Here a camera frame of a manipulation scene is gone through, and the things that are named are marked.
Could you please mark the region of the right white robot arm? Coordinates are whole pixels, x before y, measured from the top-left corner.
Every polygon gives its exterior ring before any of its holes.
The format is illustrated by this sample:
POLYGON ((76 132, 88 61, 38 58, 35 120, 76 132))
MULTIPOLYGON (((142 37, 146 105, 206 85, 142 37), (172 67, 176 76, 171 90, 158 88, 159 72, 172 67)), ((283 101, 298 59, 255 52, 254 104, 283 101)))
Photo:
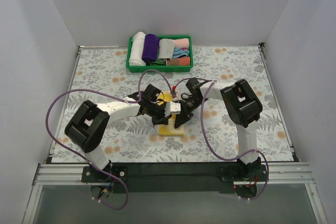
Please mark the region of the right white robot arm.
POLYGON ((242 179, 254 178, 261 169, 260 152, 257 150, 257 121, 260 119, 262 104, 245 79, 235 83, 220 83, 213 80, 186 78, 186 87, 190 94, 179 101, 181 111, 175 117, 174 127, 178 128, 188 122, 193 111, 201 108, 208 99, 221 100, 231 121, 236 125, 238 137, 238 155, 234 158, 219 156, 211 147, 205 133, 203 118, 200 119, 203 137, 210 152, 218 159, 235 162, 236 173, 242 179))

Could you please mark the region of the grey towel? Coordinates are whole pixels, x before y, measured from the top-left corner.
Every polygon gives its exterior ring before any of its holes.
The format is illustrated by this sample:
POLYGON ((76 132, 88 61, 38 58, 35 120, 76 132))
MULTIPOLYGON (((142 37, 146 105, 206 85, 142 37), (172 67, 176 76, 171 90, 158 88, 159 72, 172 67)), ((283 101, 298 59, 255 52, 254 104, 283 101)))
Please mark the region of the grey towel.
POLYGON ((158 61, 171 60, 174 52, 174 42, 171 39, 160 39, 158 61))

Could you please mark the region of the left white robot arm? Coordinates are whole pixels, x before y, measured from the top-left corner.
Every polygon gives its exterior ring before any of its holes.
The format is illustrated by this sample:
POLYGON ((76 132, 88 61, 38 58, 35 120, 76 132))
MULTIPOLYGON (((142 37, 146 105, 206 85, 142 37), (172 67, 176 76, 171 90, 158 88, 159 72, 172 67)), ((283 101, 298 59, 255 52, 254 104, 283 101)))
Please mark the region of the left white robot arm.
POLYGON ((92 165, 103 170, 111 163, 100 145, 109 123, 148 115, 154 125, 168 124, 170 116, 165 115, 166 102, 158 98, 160 93, 161 90, 150 84, 144 91, 135 92, 121 101, 95 104, 87 100, 65 127, 65 134, 92 165))

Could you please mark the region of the yellow towel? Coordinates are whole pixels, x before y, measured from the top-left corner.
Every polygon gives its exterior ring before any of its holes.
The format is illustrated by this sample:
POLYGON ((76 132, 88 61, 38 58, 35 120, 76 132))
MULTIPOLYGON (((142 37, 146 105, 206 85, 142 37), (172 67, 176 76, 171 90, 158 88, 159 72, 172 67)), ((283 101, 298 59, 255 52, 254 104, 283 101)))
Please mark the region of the yellow towel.
MULTIPOLYGON (((162 93, 158 96, 159 99, 164 100, 165 102, 173 101, 172 95, 169 90, 162 91, 162 93)), ((178 128, 174 127, 176 119, 176 114, 173 114, 171 118, 169 118, 168 125, 159 124, 155 126, 157 135, 160 136, 183 136, 185 134, 184 124, 178 128)))

